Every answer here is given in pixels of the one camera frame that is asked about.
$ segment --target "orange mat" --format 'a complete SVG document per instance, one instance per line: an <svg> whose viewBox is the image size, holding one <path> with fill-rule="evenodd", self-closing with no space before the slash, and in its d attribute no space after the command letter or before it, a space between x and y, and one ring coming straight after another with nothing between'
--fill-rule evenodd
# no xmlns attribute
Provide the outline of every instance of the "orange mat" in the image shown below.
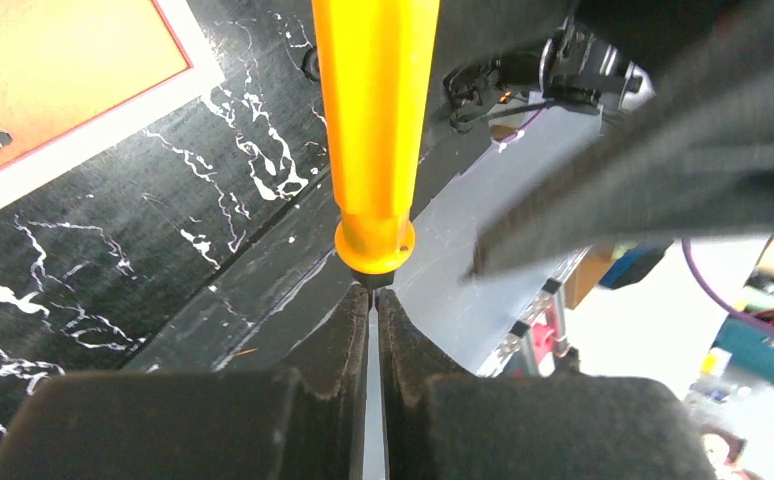
<svg viewBox="0 0 774 480"><path fill-rule="evenodd" d="M151 0L0 0L0 168L188 66Z"/></svg>

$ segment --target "screwdriver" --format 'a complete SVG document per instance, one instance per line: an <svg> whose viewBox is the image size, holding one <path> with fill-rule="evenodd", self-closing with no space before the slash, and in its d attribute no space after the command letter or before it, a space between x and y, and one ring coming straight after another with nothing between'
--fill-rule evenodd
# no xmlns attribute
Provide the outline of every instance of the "screwdriver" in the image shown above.
<svg viewBox="0 0 774 480"><path fill-rule="evenodd" d="M313 0L337 253L370 291L416 241L416 183L439 0Z"/></svg>

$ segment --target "black marble table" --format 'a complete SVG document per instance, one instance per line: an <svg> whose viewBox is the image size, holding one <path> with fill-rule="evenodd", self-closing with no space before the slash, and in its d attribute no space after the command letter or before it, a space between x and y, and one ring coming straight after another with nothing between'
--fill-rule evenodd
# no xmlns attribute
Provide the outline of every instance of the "black marble table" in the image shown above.
<svg viewBox="0 0 774 480"><path fill-rule="evenodd" d="M350 281L320 87L299 70L310 2L189 3L225 81L0 210L0 439L26 395L70 370L271 364ZM443 2L413 215L490 144L451 131L440 79L565 13L509 5Z"/></svg>

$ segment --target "white border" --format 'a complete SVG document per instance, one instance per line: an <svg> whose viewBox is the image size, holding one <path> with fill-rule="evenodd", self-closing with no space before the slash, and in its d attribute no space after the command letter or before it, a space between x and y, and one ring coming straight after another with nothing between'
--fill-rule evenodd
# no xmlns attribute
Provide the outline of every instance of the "white border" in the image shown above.
<svg viewBox="0 0 774 480"><path fill-rule="evenodd" d="M222 83L222 70L186 0L158 0L157 5L192 68L0 169L0 208Z"/></svg>

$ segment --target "red outline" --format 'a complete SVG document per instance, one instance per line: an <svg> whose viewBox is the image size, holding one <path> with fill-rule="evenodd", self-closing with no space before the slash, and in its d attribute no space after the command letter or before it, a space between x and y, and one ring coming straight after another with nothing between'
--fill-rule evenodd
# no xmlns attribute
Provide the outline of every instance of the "red outline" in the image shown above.
<svg viewBox="0 0 774 480"><path fill-rule="evenodd" d="M187 68L185 68L184 70L181 70L180 72L172 75L169 78L161 80L160 82L158 82L158 83L156 83L156 84L146 88L145 90L142 90L141 92L137 93L136 95L123 100L121 103L118 103L118 104L108 108L107 110L99 113L98 115L96 115L96 116L94 116L92 118L89 118L87 120L84 120L83 122L81 122L80 124L72 127L71 129L69 129L69 130L61 133L60 135L52 138L51 140L48 140L47 142L45 142L45 143L35 147L33 150L29 150L29 151L23 153L22 155L19 155L18 157L14 158L13 160L10 160L9 162L1 164L0 165L0 171L4 170L5 168L7 168L7 167L9 167L11 165L14 165L14 164L16 164L18 162L21 162L22 160L26 159L29 155L32 155L32 154L42 150L43 148L45 148L45 147L47 147L47 146L49 146L49 145L59 141L60 139L64 138L66 135L69 135L70 133L74 132L75 130L83 128L83 127L89 125L91 122L93 122L93 121L95 121L95 120L97 120L97 119L99 119L99 118L101 118L101 117L103 117L105 115L108 115L108 114L112 113L114 110L116 110L118 108L121 108L121 107L125 106L125 104L127 104L128 102L135 101L138 98L141 98L141 97L143 97L145 95L148 95L149 92L151 92L152 90L154 90L154 89L156 89L158 87L162 87L162 86L166 85L167 83L169 83L173 79L175 79L175 77L178 77L179 75L183 75L183 74L185 74L185 73L187 73L190 70L195 68L195 65L193 64L193 59L190 58L190 56L187 54L187 51L184 49L184 45L181 43L181 39L179 39L175 35L175 32L172 30L172 24L169 21L169 17L167 17L166 13L160 8L160 0L151 0L151 3L154 5L155 10L157 10L157 14L160 15L161 20L163 20L163 24L164 24L164 26L166 26L166 29L169 31L169 36L172 37L172 40L175 42L175 46L178 47L178 51L181 52L181 56L184 57L184 60L187 61Z"/></svg>

